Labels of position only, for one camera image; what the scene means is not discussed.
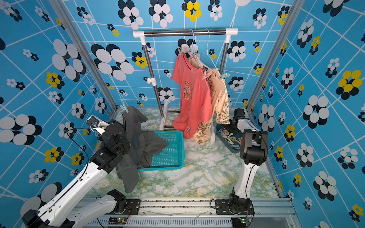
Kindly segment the beige compass print t-shirt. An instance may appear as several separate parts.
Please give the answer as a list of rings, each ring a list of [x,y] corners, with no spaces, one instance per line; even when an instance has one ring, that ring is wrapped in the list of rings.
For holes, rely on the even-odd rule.
[[[198,67],[196,61],[190,57],[189,63],[193,67]],[[202,68],[202,71],[211,71],[212,68],[209,68],[201,60],[199,60]],[[206,123],[200,123],[198,125],[197,132],[193,135],[193,139],[200,145],[204,145],[213,135],[213,117],[216,116],[216,122],[218,124],[229,124],[230,123],[230,114],[229,114],[229,101],[228,101],[228,92],[223,79],[219,80],[220,72],[217,69],[214,75],[211,75],[206,79],[207,84],[211,93],[211,104],[212,104],[212,116]]]

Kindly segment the dark grey garment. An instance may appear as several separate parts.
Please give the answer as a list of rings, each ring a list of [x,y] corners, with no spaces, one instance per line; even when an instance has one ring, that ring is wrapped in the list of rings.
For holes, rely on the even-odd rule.
[[[159,155],[169,145],[167,140],[160,138],[154,131],[141,129],[141,123],[147,120],[134,106],[129,106],[128,112],[123,112],[123,126],[131,147],[129,153],[116,165],[116,171],[118,178],[123,181],[126,193],[131,193],[138,184],[138,169],[149,168],[153,155]]]

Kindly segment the mint green clothespin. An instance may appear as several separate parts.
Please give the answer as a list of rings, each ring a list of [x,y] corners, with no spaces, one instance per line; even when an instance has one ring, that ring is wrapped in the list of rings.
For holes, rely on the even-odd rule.
[[[220,75],[219,76],[219,80],[221,80],[221,79],[226,79],[226,78],[228,78],[230,76],[230,74],[229,73],[224,73],[224,74],[222,74],[222,75]]]

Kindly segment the blue wire hanger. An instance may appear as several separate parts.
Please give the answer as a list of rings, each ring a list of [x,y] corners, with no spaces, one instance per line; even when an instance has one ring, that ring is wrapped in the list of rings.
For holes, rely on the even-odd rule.
[[[193,40],[192,40],[191,45],[190,45],[189,47],[194,49],[194,47],[196,46],[196,44],[195,44],[195,42],[194,42],[195,35],[194,35],[194,31],[193,31],[192,29],[190,29],[190,31],[191,31],[191,33],[192,33]],[[192,58],[196,61],[196,63],[198,64],[199,68],[202,68],[202,66],[201,66],[201,64],[200,64],[200,62],[199,62],[199,59],[198,59],[198,57],[196,56],[195,52],[194,52],[194,55],[193,55],[193,56],[191,56],[191,57],[192,57]]]

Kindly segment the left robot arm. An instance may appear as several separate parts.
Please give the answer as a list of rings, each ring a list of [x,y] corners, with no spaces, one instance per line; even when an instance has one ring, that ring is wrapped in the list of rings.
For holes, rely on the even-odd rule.
[[[101,199],[75,210],[83,197],[128,154],[131,144],[125,126],[111,120],[105,122],[91,117],[87,122],[100,134],[104,146],[89,159],[81,173],[65,189],[37,210],[30,209],[22,217],[27,228],[81,228],[108,213],[126,210],[125,195],[112,190]]]

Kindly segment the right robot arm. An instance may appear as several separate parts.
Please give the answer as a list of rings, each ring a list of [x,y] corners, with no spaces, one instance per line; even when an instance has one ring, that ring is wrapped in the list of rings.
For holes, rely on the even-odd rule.
[[[240,158],[242,169],[238,182],[234,186],[229,199],[229,210],[233,214],[248,211],[254,214],[250,199],[255,174],[268,157],[268,133],[259,130],[254,123],[245,117],[244,109],[235,109],[232,120],[235,130],[242,133]]]

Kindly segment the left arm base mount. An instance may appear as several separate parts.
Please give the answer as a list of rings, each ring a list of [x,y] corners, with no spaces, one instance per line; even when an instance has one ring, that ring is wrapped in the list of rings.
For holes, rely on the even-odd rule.
[[[117,202],[113,210],[107,213],[107,215],[138,215],[140,206],[140,199],[126,199]]]

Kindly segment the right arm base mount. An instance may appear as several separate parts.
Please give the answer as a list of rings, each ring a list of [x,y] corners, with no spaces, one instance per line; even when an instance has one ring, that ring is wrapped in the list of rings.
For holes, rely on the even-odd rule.
[[[254,215],[254,206],[251,199],[240,199],[238,203],[229,199],[216,199],[214,207],[217,215]]]

